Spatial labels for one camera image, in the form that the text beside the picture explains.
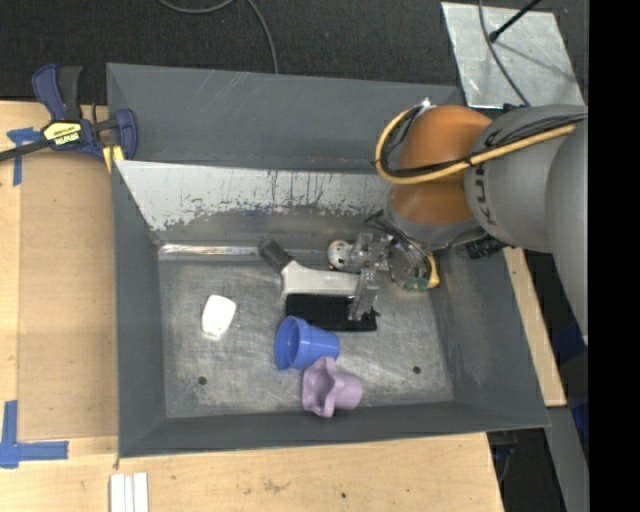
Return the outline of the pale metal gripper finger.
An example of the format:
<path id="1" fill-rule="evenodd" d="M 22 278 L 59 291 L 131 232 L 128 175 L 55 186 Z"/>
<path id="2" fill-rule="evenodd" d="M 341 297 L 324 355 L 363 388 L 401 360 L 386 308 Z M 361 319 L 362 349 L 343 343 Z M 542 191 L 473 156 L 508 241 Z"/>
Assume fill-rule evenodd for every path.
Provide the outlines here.
<path id="1" fill-rule="evenodd" d="M 348 318 L 360 320 L 365 314 L 369 314 L 377 297 L 379 285 L 375 269 L 363 269 L 358 278 L 356 291 L 349 306 Z"/>

